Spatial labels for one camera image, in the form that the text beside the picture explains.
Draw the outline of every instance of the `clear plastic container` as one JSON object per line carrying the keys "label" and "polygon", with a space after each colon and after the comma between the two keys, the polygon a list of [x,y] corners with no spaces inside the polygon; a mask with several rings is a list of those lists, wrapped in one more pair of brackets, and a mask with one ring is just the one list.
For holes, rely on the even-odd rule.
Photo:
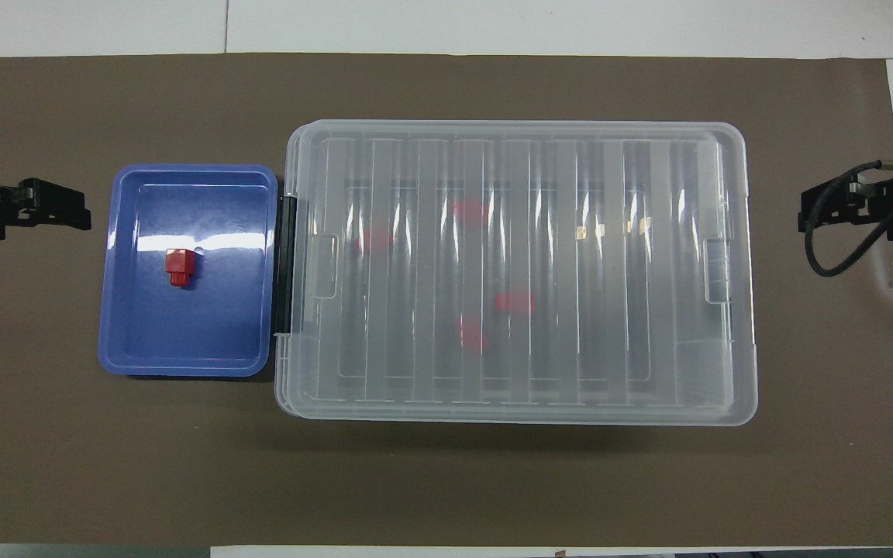
{"label": "clear plastic container", "polygon": [[279,403],[319,419],[746,422],[744,151],[716,122],[298,128]]}

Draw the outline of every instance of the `brown mat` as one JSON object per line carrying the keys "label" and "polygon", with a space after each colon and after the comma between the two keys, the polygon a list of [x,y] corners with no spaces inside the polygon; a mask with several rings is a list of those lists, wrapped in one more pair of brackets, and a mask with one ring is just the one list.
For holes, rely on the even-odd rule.
{"label": "brown mat", "polygon": [[[315,422],[255,381],[95,358],[109,193],[138,162],[279,173],[318,118],[723,120],[746,136],[760,408],[740,428]],[[219,54],[0,60],[0,184],[95,229],[0,243],[0,543],[893,544],[893,244],[805,263],[798,192],[893,156],[883,60]],[[829,260],[860,230],[825,229]]]}

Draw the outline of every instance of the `red object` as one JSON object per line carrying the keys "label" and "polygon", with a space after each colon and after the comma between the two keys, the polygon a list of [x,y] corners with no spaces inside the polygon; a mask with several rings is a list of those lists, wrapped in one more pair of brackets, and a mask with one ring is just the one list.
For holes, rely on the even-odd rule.
{"label": "red object", "polygon": [[495,297],[495,310],[513,315],[530,315],[536,311],[536,296],[526,289],[515,289]]}
{"label": "red object", "polygon": [[457,320],[457,333],[460,333],[460,346],[464,350],[482,353],[488,347],[488,338],[481,331],[481,324],[474,320],[465,324],[464,317]]}
{"label": "red object", "polygon": [[362,254],[372,250],[387,250],[394,242],[394,234],[387,229],[365,229],[357,237],[357,250]]}
{"label": "red object", "polygon": [[187,287],[195,275],[195,252],[184,248],[171,248],[164,258],[164,271],[171,275],[171,285]]}
{"label": "red object", "polygon": [[488,222],[488,206],[480,201],[454,201],[453,216],[468,225],[484,226]]}

